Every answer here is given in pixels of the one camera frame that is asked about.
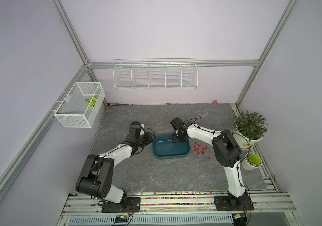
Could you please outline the teal plastic storage box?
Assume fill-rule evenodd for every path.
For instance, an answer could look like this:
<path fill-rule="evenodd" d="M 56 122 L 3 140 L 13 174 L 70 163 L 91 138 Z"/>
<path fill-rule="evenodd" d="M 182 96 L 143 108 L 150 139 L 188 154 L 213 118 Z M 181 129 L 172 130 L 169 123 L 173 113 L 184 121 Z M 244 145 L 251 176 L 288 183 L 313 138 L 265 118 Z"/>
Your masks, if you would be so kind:
<path fill-rule="evenodd" d="M 189 142 L 174 143 L 172 134 L 157 135 L 153 141 L 153 154 L 159 160 L 183 158 L 189 152 Z"/>

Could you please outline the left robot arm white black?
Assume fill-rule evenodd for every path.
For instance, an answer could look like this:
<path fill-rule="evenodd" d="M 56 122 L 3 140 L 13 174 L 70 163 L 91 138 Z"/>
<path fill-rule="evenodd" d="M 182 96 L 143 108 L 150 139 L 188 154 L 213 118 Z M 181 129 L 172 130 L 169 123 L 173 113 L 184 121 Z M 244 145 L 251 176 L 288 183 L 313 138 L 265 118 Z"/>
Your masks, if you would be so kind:
<path fill-rule="evenodd" d="M 154 138 L 155 134 L 147 131 L 136 137 L 128 136 L 106 153 L 88 155 L 75 185 L 76 192 L 117 204 L 125 202 L 125 191 L 112 184 L 114 167 L 137 154 L 139 148 L 146 147 Z"/>

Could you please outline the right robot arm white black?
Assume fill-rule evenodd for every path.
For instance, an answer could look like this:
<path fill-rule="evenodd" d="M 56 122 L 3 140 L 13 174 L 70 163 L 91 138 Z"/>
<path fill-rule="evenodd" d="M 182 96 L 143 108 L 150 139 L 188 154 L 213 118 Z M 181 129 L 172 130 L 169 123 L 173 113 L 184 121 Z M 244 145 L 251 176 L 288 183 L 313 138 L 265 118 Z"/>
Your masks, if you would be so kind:
<path fill-rule="evenodd" d="M 213 147 L 216 160 L 225 170 L 230 198 L 242 199 L 248 194 L 240 172 L 241 148 L 228 130 L 212 131 L 193 123 L 170 123 L 176 142 L 183 143 L 189 138 L 198 139 Z"/>

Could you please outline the black round container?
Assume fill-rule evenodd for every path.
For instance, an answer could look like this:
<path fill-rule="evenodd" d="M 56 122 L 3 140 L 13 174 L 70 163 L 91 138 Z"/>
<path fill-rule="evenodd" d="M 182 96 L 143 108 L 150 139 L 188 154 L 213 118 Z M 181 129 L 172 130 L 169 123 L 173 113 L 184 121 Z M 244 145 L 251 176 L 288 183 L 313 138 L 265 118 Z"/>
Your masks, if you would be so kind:
<path fill-rule="evenodd" d="M 133 121 L 130 125 L 131 128 L 140 128 L 141 130 L 144 130 L 145 126 L 143 123 L 138 121 Z"/>

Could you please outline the green toy in basket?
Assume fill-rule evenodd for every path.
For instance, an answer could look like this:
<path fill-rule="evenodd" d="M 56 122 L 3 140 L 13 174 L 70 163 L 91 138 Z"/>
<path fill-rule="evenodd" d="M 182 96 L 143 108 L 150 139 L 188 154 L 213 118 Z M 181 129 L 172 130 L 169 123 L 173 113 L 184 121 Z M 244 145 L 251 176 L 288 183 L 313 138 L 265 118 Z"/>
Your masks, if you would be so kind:
<path fill-rule="evenodd" d="M 95 95 L 92 98 L 85 100 L 89 108 L 94 109 L 95 107 L 99 106 L 98 97 L 98 95 Z"/>

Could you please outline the white pot leafy plant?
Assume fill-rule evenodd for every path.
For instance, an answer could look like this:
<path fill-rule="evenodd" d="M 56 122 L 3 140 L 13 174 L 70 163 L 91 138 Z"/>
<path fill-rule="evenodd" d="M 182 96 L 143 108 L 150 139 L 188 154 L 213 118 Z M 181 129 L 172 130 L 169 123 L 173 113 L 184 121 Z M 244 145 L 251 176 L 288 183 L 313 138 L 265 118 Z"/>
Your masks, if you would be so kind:
<path fill-rule="evenodd" d="M 243 150 L 251 148 L 262 140 L 268 129 L 265 117 L 260 113 L 249 111 L 241 111 L 240 115 L 235 117 L 234 126 L 235 130 L 232 131 L 232 136 Z"/>

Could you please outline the small white pot succulent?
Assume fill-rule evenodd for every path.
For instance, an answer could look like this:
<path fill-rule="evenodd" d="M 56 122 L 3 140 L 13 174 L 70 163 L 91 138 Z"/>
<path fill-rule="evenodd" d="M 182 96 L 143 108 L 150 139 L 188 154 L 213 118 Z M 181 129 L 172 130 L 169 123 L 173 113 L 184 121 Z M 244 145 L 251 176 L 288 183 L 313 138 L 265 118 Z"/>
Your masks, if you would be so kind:
<path fill-rule="evenodd" d="M 245 170 L 251 171 L 260 168 L 263 164 L 262 159 L 255 153 L 249 153 L 246 158 L 242 161 L 242 167 Z"/>

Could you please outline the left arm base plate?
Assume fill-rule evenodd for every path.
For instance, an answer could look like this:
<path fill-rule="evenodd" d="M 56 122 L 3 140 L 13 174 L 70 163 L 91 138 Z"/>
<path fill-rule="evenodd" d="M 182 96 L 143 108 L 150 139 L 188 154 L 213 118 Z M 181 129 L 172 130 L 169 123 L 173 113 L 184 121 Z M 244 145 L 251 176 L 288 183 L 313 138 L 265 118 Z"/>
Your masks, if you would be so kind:
<path fill-rule="evenodd" d="M 140 212 L 141 199 L 139 197 L 123 197 L 120 203 L 106 201 L 102 204 L 102 213 Z"/>

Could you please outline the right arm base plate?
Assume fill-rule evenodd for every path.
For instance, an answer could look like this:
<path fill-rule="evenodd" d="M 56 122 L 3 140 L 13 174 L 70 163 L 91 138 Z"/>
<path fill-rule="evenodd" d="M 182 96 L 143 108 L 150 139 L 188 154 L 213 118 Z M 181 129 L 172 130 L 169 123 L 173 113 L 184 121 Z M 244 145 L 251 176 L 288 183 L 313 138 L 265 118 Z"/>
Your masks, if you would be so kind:
<path fill-rule="evenodd" d="M 215 196 L 214 204 L 217 211 L 253 211 L 251 198 L 244 194 L 239 198 L 229 196 Z"/>

